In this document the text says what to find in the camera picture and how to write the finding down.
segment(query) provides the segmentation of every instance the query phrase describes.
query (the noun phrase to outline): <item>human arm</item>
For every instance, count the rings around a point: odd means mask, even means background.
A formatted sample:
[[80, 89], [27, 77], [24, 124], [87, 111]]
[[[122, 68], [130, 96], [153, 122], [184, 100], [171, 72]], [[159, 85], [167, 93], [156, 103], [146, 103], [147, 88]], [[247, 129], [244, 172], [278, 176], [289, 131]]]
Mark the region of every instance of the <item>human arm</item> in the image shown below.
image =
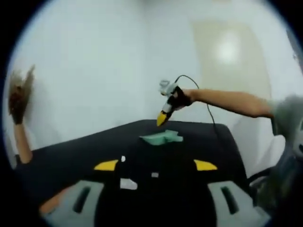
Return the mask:
[[248, 117], [273, 117], [268, 102], [249, 93], [210, 89], [187, 89], [183, 92], [192, 102], [203, 102]]
[[21, 162], [24, 164], [29, 163], [33, 158], [33, 153], [29, 147], [24, 125], [22, 123], [14, 124], [14, 135]]

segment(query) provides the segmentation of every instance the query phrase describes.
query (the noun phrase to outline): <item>wall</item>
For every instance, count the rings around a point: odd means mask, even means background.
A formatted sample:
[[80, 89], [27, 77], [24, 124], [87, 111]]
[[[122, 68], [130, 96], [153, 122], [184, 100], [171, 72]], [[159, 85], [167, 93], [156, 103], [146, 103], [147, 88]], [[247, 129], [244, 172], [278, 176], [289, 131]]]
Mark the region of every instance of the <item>wall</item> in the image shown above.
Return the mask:
[[[46, 4], [28, 24], [9, 65], [9, 72], [21, 69], [24, 74], [36, 65], [25, 119], [32, 149], [144, 117], [144, 29], [139, 0]], [[15, 145], [6, 102], [4, 107]]]
[[[157, 94], [161, 79], [174, 80], [186, 74], [201, 84], [201, 66], [195, 50], [190, 23], [203, 20], [242, 22], [250, 26], [264, 54], [270, 77], [271, 96], [281, 99], [291, 93], [303, 94], [300, 85], [303, 77], [293, 60], [293, 50], [287, 39], [284, 24], [268, 7], [250, 0], [233, 0], [231, 3], [215, 3], [211, 0], [149, 0], [145, 5], [148, 23], [148, 88], [146, 103], [150, 118], [155, 118], [165, 102]], [[180, 85], [194, 85], [181, 79]], [[232, 131], [241, 152], [247, 175], [273, 165], [281, 151], [273, 153], [267, 162], [261, 161], [271, 146], [273, 134], [270, 120], [250, 119], [211, 107], [217, 123], [223, 123]], [[174, 113], [173, 120], [209, 122], [211, 117], [204, 104], [193, 104]]]
[[214, 19], [191, 25], [201, 87], [271, 97], [263, 50], [249, 25]]

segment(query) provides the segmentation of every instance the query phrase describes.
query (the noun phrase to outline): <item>hand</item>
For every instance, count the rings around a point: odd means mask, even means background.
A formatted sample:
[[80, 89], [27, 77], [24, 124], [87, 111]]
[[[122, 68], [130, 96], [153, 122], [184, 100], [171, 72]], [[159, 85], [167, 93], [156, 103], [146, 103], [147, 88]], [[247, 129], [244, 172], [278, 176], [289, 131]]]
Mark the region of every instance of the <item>hand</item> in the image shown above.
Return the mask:
[[[192, 104], [195, 101], [195, 99], [194, 99], [194, 89], [183, 89], [182, 91], [183, 91], [183, 93], [184, 93], [185, 96], [189, 97], [190, 104]], [[176, 110], [180, 110], [183, 107], [185, 107], [185, 106], [179, 106], [179, 107], [176, 108]]]

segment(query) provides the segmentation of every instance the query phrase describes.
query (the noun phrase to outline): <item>white object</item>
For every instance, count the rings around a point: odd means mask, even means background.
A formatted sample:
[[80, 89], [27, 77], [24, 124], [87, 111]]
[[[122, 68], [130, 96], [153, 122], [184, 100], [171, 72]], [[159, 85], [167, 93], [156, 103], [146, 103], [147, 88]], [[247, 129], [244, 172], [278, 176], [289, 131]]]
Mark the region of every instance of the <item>white object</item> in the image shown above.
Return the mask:
[[120, 179], [120, 188], [121, 189], [129, 189], [129, 190], [136, 190], [138, 188], [138, 184], [131, 179]]

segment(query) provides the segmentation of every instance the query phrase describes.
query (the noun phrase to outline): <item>black table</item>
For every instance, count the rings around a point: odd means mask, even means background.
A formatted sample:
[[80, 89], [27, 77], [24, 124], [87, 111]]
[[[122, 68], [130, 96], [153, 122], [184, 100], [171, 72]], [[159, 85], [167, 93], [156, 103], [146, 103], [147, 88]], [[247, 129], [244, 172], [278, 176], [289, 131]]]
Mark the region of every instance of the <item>black table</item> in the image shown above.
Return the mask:
[[[100, 162], [144, 152], [147, 144], [139, 136], [166, 129], [178, 131], [184, 138], [183, 142], [165, 145], [166, 151], [186, 152], [190, 158], [211, 162], [218, 167], [216, 171], [199, 172], [202, 180], [231, 180], [244, 191], [249, 191], [237, 145], [229, 129], [222, 124], [216, 124], [214, 128], [209, 123], [169, 121], [157, 127], [155, 120], [137, 121], [35, 150], [33, 160], [18, 165], [16, 172], [30, 198], [41, 205], [63, 188], [89, 175]], [[150, 149], [157, 152], [162, 148], [153, 146]]]

